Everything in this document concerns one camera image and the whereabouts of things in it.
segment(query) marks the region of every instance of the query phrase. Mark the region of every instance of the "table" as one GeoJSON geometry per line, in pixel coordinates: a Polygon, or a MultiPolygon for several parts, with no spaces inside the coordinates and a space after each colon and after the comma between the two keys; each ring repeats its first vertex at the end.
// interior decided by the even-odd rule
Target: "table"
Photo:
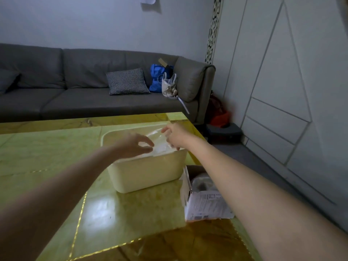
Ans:
{"type": "MultiPolygon", "coordinates": [[[[107,131],[182,123],[183,113],[0,123],[0,208],[100,146],[107,131]]],[[[189,154],[187,165],[199,165],[189,154]]],[[[237,218],[186,224],[175,180],[117,193],[105,170],[38,260],[261,260],[237,218]]]]}

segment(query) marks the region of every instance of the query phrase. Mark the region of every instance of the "forearm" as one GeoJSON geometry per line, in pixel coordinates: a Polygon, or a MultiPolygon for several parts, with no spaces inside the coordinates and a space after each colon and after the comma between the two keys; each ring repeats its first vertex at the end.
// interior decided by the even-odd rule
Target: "forearm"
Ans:
{"type": "Polygon", "coordinates": [[[115,160],[117,150],[110,149],[99,149],[3,209],[0,259],[36,260],[94,180],[115,160]]]}
{"type": "Polygon", "coordinates": [[[264,260],[342,260],[347,236],[321,215],[198,137],[187,147],[241,220],[264,260]]]}

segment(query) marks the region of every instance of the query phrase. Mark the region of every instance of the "blue plastic bag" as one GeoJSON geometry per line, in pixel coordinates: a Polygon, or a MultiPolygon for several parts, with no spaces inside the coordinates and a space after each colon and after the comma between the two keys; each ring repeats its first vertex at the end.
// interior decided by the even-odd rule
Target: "blue plastic bag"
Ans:
{"type": "Polygon", "coordinates": [[[171,77],[173,74],[173,66],[167,66],[164,68],[162,65],[152,64],[150,67],[150,73],[152,77],[152,84],[149,88],[151,92],[162,93],[162,77],[164,73],[167,73],[167,77],[171,77]]]}

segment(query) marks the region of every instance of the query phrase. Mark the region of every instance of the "gray leather sofa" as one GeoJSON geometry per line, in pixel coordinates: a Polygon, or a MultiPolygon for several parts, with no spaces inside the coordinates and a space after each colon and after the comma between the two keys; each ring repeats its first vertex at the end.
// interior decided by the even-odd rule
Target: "gray leather sofa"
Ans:
{"type": "Polygon", "coordinates": [[[0,44],[0,55],[0,69],[20,72],[0,95],[0,123],[183,112],[201,124],[215,74],[212,65],[160,53],[0,44]],[[150,66],[159,58],[174,66],[178,94],[190,114],[161,93],[109,95],[107,72],[141,67],[150,86],[150,66]]]}

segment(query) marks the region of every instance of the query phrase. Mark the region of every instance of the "red object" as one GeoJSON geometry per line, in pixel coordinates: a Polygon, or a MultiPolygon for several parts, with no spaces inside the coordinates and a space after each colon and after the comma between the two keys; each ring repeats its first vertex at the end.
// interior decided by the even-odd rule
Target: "red object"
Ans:
{"type": "Polygon", "coordinates": [[[230,117],[231,113],[224,108],[222,102],[212,92],[205,115],[206,123],[216,127],[224,127],[230,123],[230,117]]]}

